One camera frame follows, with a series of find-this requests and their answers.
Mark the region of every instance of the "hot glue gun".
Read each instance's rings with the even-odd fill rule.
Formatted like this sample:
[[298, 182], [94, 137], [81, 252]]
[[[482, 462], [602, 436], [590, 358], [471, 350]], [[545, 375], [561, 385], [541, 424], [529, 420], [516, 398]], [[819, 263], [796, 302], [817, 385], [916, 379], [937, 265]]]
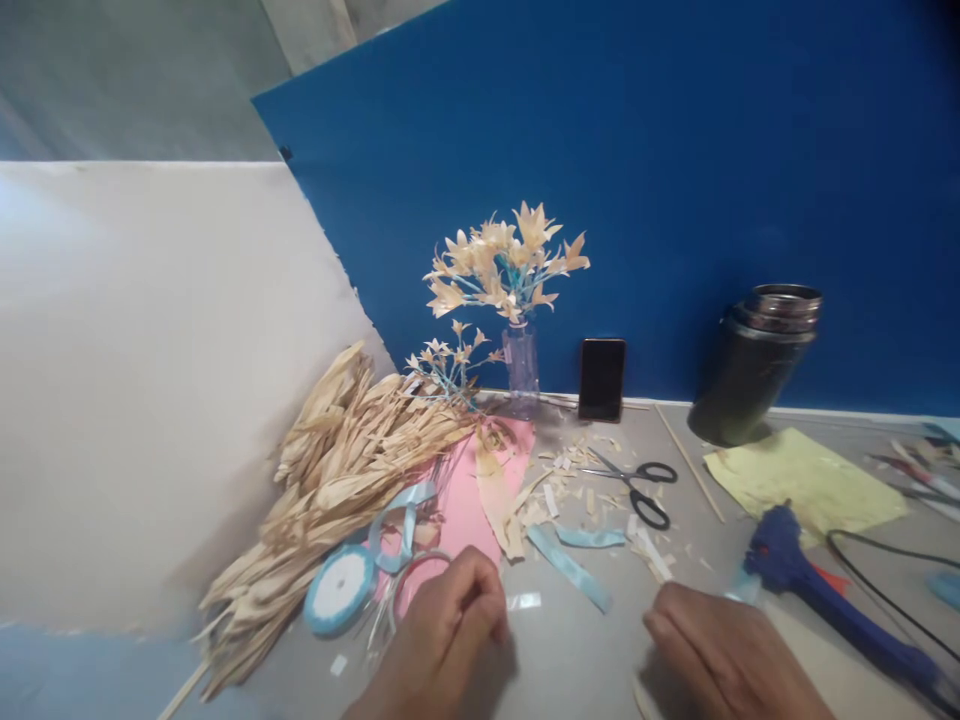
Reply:
[[933, 660], [867, 618], [810, 564], [800, 550], [800, 523], [789, 500], [763, 514], [743, 566], [759, 575], [767, 590], [799, 596], [882, 672], [926, 697], [936, 695], [940, 670]]

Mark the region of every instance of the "smartphone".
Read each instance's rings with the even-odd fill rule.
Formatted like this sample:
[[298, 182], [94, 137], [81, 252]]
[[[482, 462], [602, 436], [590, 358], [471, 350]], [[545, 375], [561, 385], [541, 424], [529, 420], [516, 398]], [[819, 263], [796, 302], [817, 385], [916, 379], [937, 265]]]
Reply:
[[622, 338], [587, 338], [580, 346], [581, 420], [620, 422], [627, 342]]

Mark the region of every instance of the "scissors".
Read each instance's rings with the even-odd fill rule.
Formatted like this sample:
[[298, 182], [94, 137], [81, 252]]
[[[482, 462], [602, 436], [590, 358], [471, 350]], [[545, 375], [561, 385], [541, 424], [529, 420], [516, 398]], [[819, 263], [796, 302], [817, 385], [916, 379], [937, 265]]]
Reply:
[[[603, 455], [598, 453], [593, 448], [589, 448], [589, 450], [597, 456], [597, 459], [600, 462], [610, 468], [610, 470], [606, 471], [595, 470], [593, 468], [581, 468], [581, 472], [623, 480], [623, 482], [627, 484], [627, 487], [630, 488], [630, 504], [633, 505], [633, 509], [637, 515], [640, 516], [640, 519], [655, 530], [670, 529], [670, 516], [667, 515], [654, 500], [651, 500], [642, 492], [637, 490], [630, 481], [649, 480], [650, 482], [675, 483], [678, 477], [676, 470], [664, 463], [649, 462], [643, 463], [637, 468], [636, 472], [627, 473], [607, 460]], [[651, 470], [659, 470], [660, 472], [653, 473], [650, 472]], [[657, 516], [657, 519], [651, 520], [646, 514], [644, 514], [645, 511], [642, 510], [641, 507], [648, 508]]]

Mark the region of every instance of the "finger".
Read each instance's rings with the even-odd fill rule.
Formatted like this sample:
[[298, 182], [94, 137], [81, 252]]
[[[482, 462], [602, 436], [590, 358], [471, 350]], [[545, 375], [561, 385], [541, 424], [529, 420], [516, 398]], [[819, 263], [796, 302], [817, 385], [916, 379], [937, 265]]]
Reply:
[[643, 616], [643, 624], [664, 660], [690, 688], [701, 710], [710, 718], [734, 717], [703, 659], [670, 619], [651, 610]]
[[503, 613], [494, 628], [493, 637], [499, 643], [507, 640], [510, 634], [507, 626], [507, 600], [500, 583], [500, 573], [490, 558], [472, 545], [468, 546], [440, 576], [439, 582], [445, 618], [457, 617], [479, 598], [490, 596], [503, 606]]
[[713, 676], [728, 678], [732, 668], [723, 648], [718, 647], [713, 632], [718, 619], [717, 603], [733, 603], [733, 600], [706, 595], [671, 582], [657, 593], [653, 609], [670, 620]]
[[463, 613], [450, 643], [450, 649], [440, 665], [437, 680], [455, 701], [459, 701], [473, 674], [473, 666], [494, 629], [506, 618], [506, 605], [490, 594], [474, 600]]

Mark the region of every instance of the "thermos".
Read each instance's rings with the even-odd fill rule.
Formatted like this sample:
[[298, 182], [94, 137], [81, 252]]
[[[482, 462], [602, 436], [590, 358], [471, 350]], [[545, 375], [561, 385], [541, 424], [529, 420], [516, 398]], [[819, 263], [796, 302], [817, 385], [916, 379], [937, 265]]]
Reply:
[[687, 425], [714, 445], [754, 433], [816, 337], [823, 294], [804, 285], [758, 285], [730, 308]]

